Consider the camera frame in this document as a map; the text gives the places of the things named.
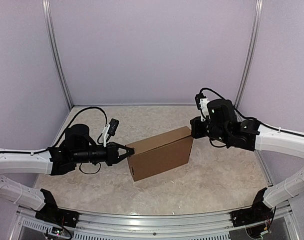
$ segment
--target cardboard box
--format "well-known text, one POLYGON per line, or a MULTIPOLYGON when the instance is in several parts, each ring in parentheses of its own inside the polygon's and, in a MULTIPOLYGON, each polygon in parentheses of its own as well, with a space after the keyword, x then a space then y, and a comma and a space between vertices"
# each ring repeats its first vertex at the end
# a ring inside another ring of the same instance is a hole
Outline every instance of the cardboard box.
POLYGON ((135 150, 127 158, 134 181, 187 164, 192 144, 191 130, 186 126, 128 144, 135 150))

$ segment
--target beige table surface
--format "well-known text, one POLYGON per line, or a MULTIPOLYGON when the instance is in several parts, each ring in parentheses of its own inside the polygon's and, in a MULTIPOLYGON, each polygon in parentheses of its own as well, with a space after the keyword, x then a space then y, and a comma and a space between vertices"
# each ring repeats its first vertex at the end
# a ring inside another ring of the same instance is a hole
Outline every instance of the beige table surface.
MULTIPOLYGON (((74 108, 66 123, 80 110, 74 108)), ((194 106, 104 107, 108 119, 120 120, 113 142, 128 144, 179 127, 190 127, 199 116, 194 106)), ((75 123, 90 127, 97 139, 103 114, 88 110, 75 123)), ((98 166, 84 164, 87 172, 98 166)), ((189 163, 137 182, 127 160, 95 175, 78 169, 63 176, 40 175, 35 185, 52 192, 59 207, 125 215, 182 215, 229 210, 251 205, 258 190, 266 187, 254 153, 237 148, 214 148, 208 138, 194 140, 189 163)))

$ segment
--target box side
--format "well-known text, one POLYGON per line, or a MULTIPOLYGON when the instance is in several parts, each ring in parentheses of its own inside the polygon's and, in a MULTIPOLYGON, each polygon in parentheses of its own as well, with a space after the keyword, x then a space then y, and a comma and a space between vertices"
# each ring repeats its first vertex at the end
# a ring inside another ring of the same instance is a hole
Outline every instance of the box side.
POLYGON ((191 136, 128 158, 134 181, 187 164, 193 144, 191 136))
POLYGON ((159 148, 166 144, 175 142, 177 140, 186 138, 191 135, 191 130, 187 127, 181 127, 172 131, 168 131, 150 138, 146 138, 140 141, 136 141, 126 145, 127 147, 134 148, 135 154, 139 155, 144 152, 159 148))

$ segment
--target robotic arm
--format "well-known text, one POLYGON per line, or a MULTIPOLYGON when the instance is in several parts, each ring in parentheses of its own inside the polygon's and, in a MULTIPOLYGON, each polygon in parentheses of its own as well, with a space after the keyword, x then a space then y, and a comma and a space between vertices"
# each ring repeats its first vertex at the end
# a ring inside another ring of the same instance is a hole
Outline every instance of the robotic arm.
MULTIPOLYGON (((216 140, 227 148, 267 150, 304 159, 304 133, 272 127, 253 117, 237 121, 235 111, 238 110, 230 100, 209 101, 202 91, 195 96, 195 100, 201 116, 191 120, 193 138, 209 137, 212 145, 212 141, 216 140)), ((233 211, 233 225, 238 227, 264 221, 265 217, 271 218, 272 208, 302 192, 304 167, 281 183, 260 190, 250 208, 233 211)))
POLYGON ((51 192, 26 187, 3 174, 37 173, 56 176, 75 170, 76 164, 81 163, 97 165, 106 162, 108 166, 117 164, 134 154, 132 148, 108 142, 110 136, 115 135, 118 124, 118 120, 112 119, 105 125, 101 135, 103 142, 98 144, 89 136, 87 125, 75 124, 64 131, 65 140, 59 147, 37 151, 0 148, 0 198, 33 209, 37 219, 74 228, 78 212, 58 208, 51 192), (119 149, 126 150, 126 153, 120 155, 119 149))

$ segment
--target black connector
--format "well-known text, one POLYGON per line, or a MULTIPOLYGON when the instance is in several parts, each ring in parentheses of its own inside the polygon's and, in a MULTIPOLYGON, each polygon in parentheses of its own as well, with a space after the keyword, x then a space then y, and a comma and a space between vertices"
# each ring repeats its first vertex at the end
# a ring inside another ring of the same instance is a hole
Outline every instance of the black connector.
POLYGON ((120 123, 119 120, 112 118, 110 121, 110 128, 107 133, 111 136, 115 136, 115 132, 116 132, 116 129, 117 129, 119 123, 120 123))
POLYGON ((199 93, 195 95, 195 102, 196 102, 196 106, 197 109, 200 110, 201 109, 201 99, 205 99, 206 96, 204 96, 204 94, 199 93))

